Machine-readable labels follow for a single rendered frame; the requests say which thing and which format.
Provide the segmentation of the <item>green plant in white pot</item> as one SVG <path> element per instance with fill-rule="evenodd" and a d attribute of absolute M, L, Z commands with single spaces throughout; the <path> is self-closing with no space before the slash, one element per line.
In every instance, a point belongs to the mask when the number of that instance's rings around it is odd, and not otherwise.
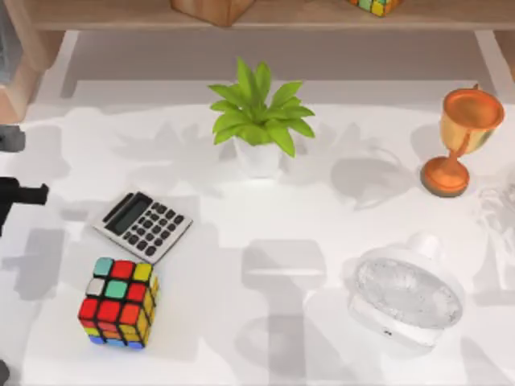
<path fill-rule="evenodd" d="M 305 138 L 315 137 L 305 121 L 315 113 L 297 96 L 303 82 L 286 82 L 274 94 L 270 94 L 271 85 L 267 63 L 251 68 L 238 57 L 235 83 L 208 86 L 220 97 L 210 106 L 219 113 L 212 126 L 213 143 L 233 141 L 242 169 L 253 179 L 275 178 L 282 158 L 296 156 L 291 131 Z"/>

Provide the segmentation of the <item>silver calculator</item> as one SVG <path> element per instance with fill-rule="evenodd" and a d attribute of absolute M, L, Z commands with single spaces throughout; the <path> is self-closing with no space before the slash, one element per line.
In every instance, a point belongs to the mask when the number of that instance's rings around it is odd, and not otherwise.
<path fill-rule="evenodd" d="M 151 265 L 162 260 L 192 224 L 171 202 L 141 191 L 120 194 L 91 222 L 101 235 Z"/>

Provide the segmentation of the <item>multicoloured puzzle cube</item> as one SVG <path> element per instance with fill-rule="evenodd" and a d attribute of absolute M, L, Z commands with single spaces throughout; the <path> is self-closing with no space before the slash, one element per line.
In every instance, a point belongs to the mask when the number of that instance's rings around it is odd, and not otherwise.
<path fill-rule="evenodd" d="M 385 17 L 399 7 L 404 0 L 346 0 L 361 10 L 377 17 Z"/>
<path fill-rule="evenodd" d="M 101 257 L 77 318 L 94 344 L 142 350 L 155 320 L 159 290 L 152 265 Z"/>

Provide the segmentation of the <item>white desk fan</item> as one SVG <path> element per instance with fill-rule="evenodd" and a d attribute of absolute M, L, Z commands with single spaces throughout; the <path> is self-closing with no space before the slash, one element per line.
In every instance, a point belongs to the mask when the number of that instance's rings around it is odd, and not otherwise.
<path fill-rule="evenodd" d="M 389 339 L 433 349 L 465 309 L 464 288 L 444 267 L 444 257 L 439 238 L 424 232 L 367 251 L 352 275 L 349 313 Z"/>

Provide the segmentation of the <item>orange gold trophy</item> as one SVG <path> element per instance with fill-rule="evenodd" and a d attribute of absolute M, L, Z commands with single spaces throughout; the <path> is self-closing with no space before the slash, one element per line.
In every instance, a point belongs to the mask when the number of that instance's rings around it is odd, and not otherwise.
<path fill-rule="evenodd" d="M 504 118 L 500 101 L 478 84 L 449 92 L 443 99 L 439 124 L 448 154 L 425 162 L 420 172 L 422 185 L 438 197 L 462 195 L 469 186 L 470 173 L 459 159 L 482 147 Z"/>

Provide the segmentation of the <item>wooden shelf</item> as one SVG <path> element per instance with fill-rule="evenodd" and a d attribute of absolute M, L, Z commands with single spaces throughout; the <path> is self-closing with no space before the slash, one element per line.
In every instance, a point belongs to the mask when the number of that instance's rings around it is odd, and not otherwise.
<path fill-rule="evenodd" d="M 0 0 L 1 7 L 23 57 L 22 70 L 0 86 L 0 118 L 7 123 L 25 118 L 67 31 L 492 31 L 515 94 L 515 0 L 404 0 L 383 18 L 346 0 L 256 0 L 230 27 L 174 10 L 169 0 Z"/>

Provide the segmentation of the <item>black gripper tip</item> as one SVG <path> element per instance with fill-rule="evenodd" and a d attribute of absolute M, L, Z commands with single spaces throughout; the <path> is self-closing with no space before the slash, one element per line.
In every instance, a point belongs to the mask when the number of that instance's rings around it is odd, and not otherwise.
<path fill-rule="evenodd" d="M 15 203 L 45 205 L 48 194 L 49 186 L 45 183 L 40 187 L 22 187 L 14 177 L 0 177 L 0 237 L 7 216 Z"/>

